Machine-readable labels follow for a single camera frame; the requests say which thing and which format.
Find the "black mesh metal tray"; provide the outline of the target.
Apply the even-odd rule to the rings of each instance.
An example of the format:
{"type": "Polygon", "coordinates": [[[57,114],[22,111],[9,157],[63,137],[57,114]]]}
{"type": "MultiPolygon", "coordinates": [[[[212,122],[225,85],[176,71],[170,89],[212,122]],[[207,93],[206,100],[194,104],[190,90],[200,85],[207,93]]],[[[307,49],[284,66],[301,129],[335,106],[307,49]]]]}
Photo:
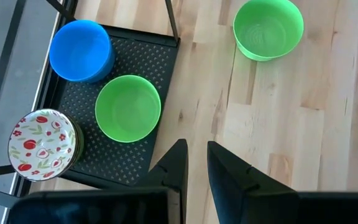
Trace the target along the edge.
{"type": "MultiPolygon", "coordinates": [[[[109,78],[135,73],[156,87],[160,99],[167,98],[178,55],[180,39],[113,26],[106,26],[117,52],[109,78]]],[[[59,78],[51,108],[60,109],[80,123],[85,132],[85,152],[80,161],[62,177],[96,188],[121,188],[134,185],[146,175],[154,151],[157,131],[134,143],[118,143],[105,136],[96,125],[94,102],[97,84],[70,83],[59,78]]]]}

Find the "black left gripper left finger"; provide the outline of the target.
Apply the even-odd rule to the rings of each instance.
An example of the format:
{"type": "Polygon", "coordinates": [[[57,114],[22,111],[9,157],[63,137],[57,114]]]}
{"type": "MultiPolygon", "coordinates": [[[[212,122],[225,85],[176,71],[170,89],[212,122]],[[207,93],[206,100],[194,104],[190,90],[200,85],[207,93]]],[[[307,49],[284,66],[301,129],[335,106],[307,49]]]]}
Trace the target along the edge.
{"type": "Polygon", "coordinates": [[[185,224],[188,145],[176,143],[132,187],[32,193],[8,224],[185,224]]]}

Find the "green plastic mini bowl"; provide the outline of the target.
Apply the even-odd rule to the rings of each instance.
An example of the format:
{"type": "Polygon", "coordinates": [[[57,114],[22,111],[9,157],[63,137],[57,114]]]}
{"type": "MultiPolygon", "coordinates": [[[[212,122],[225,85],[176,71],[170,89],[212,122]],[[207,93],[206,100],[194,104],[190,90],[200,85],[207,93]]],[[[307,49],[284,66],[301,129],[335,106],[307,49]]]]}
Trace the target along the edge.
{"type": "Polygon", "coordinates": [[[138,75],[122,75],[109,81],[95,103],[100,130],[110,139],[130,143],[141,140],[156,127],[162,103],[154,85],[138,75]]]}
{"type": "Polygon", "coordinates": [[[291,52],[300,42],[304,20],[290,0],[249,0],[232,23],[237,48],[251,60],[266,62],[291,52]]]}

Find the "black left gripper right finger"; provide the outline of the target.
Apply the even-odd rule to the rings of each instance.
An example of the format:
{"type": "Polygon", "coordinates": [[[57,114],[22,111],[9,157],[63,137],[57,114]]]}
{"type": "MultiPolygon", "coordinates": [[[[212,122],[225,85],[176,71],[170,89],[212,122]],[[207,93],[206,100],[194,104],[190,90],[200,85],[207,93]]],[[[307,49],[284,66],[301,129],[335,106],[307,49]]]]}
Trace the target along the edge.
{"type": "Polygon", "coordinates": [[[220,224],[358,224],[358,192],[299,192],[215,141],[207,151],[220,224]]]}

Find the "blue plastic mini bowl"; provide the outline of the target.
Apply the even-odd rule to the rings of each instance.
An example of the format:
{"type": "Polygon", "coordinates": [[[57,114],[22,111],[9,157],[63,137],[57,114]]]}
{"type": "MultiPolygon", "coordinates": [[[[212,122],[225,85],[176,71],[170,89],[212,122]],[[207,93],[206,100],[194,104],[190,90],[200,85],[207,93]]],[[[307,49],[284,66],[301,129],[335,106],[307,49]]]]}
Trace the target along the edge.
{"type": "Polygon", "coordinates": [[[115,60],[107,31],[89,20],[64,25],[50,44],[49,62],[53,71],[71,82],[98,82],[111,73],[115,60]]]}

